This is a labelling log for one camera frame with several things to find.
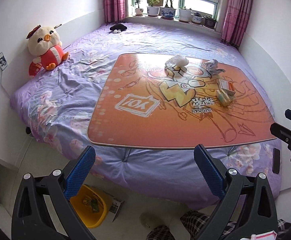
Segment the small blue white pot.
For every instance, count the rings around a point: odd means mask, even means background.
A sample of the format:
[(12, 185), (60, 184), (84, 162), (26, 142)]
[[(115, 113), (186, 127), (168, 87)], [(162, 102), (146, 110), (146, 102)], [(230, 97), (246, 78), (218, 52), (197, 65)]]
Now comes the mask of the small blue white pot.
[(202, 24), (202, 19), (203, 19), (203, 17), (199, 12), (193, 13), (192, 23), (200, 25), (200, 24)]

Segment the wall socket sticker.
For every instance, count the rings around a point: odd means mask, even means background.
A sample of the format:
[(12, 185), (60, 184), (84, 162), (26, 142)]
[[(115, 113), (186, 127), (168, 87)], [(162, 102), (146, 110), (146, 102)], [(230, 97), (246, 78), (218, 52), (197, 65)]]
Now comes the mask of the wall socket sticker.
[(5, 59), (4, 54), (1, 52), (0, 53), (0, 68), (3, 71), (5, 70), (5, 68), (7, 68), (7, 66), (8, 66), (7, 60)]

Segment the pink curtain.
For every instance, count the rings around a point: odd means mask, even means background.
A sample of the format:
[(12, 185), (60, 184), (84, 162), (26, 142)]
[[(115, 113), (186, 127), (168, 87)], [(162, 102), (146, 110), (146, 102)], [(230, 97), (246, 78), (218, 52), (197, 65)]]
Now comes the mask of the pink curtain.
[(239, 48), (246, 31), (253, 0), (228, 0), (221, 42)]
[(120, 22), (125, 15), (125, 0), (104, 0), (105, 23)]

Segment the chick plush toy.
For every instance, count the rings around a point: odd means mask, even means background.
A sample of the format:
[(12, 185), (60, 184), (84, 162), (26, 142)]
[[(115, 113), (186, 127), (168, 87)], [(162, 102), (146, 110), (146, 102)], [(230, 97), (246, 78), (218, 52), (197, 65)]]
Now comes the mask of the chick plush toy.
[(29, 66), (29, 76), (34, 77), (40, 70), (54, 70), (69, 58), (64, 52), (60, 36), (54, 27), (37, 25), (26, 37), (28, 50), (34, 57)]

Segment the large white plant pot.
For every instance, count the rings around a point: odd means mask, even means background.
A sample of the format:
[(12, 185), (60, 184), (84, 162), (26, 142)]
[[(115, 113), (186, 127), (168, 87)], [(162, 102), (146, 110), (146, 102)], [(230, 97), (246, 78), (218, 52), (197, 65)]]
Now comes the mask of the large white plant pot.
[(179, 9), (179, 21), (189, 23), (192, 20), (192, 10), (185, 7)]

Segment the black plush toy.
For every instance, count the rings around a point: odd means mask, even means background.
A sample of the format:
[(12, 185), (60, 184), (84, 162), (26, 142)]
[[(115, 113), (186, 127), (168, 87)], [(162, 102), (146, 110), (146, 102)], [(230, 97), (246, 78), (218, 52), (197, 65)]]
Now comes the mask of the black plush toy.
[(121, 23), (117, 23), (110, 28), (110, 31), (114, 34), (118, 34), (118, 33), (121, 33), (123, 31), (126, 31), (126, 30), (127, 30), (127, 26), (125, 26)]

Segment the white plastic bag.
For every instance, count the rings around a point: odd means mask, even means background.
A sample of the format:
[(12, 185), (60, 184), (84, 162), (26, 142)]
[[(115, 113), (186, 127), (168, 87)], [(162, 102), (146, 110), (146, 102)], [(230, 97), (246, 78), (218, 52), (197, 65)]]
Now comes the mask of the white plastic bag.
[(189, 60), (185, 56), (177, 54), (165, 62), (165, 68), (173, 71), (174, 67), (185, 67), (186, 65), (188, 65), (188, 63)]

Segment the bushy plant white pot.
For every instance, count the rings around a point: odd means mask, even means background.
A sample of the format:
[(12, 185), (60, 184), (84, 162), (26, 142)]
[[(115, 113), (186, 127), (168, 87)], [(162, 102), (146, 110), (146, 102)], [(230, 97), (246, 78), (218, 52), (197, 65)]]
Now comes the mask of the bushy plant white pot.
[(158, 3), (160, 0), (146, 0), (148, 6), (147, 6), (147, 15), (150, 17), (157, 17), (160, 12), (160, 7), (158, 6)]

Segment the black plant pot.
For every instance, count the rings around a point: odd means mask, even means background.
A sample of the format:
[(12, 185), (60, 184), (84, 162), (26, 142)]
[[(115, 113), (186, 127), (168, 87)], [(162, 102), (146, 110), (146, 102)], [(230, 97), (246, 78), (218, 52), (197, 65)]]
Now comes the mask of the black plant pot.
[(204, 26), (210, 29), (215, 29), (217, 20), (211, 16), (205, 16)]

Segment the grey paper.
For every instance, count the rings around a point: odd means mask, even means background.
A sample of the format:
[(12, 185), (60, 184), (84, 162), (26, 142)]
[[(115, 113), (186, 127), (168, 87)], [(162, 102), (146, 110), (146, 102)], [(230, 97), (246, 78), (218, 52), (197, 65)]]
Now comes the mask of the grey paper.
[(209, 60), (203, 64), (211, 76), (224, 73), (225, 70), (218, 68), (218, 61), (216, 59)]

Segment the tape roll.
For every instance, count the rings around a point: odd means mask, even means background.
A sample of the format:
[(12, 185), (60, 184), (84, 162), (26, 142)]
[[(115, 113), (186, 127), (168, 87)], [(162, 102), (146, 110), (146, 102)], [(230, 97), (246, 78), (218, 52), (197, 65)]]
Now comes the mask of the tape roll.
[(223, 89), (216, 90), (216, 97), (223, 107), (228, 107), (233, 101), (233, 98), (231, 98)]

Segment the yellow trash bin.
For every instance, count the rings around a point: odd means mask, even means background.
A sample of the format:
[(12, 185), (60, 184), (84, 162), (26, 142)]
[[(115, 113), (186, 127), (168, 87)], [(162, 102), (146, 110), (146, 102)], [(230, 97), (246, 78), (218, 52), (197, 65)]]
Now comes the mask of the yellow trash bin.
[(69, 201), (84, 225), (90, 229), (102, 224), (112, 205), (109, 194), (86, 184)]

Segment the white orange medicine box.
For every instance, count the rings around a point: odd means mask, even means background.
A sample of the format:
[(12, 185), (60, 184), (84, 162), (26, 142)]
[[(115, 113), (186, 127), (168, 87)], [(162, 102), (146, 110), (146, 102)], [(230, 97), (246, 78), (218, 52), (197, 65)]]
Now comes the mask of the white orange medicine box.
[(232, 82), (224, 79), (217, 79), (217, 84), (219, 89), (223, 89), (228, 95), (234, 96), (235, 88)]

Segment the plaid pajama leg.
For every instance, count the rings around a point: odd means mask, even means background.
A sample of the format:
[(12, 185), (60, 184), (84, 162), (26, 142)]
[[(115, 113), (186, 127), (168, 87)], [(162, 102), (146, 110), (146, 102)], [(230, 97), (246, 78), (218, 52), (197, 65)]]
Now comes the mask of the plaid pajama leg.
[[(142, 226), (149, 230), (146, 239), (175, 239), (169, 227), (160, 217), (152, 213), (143, 213), (139, 219)], [(182, 225), (192, 238), (199, 233), (208, 220), (208, 215), (196, 210), (190, 210), (180, 217)], [(289, 228), (291, 228), (291, 223), (279, 219), (277, 239), (282, 239)]]

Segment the blue white porcelain pot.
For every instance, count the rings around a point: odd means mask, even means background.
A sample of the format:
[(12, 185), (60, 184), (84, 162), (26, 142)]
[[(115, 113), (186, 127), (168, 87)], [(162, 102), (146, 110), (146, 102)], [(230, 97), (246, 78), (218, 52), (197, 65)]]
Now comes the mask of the blue white porcelain pot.
[(166, 0), (165, 6), (161, 7), (161, 18), (164, 20), (174, 20), (176, 9), (173, 7), (173, 0)]

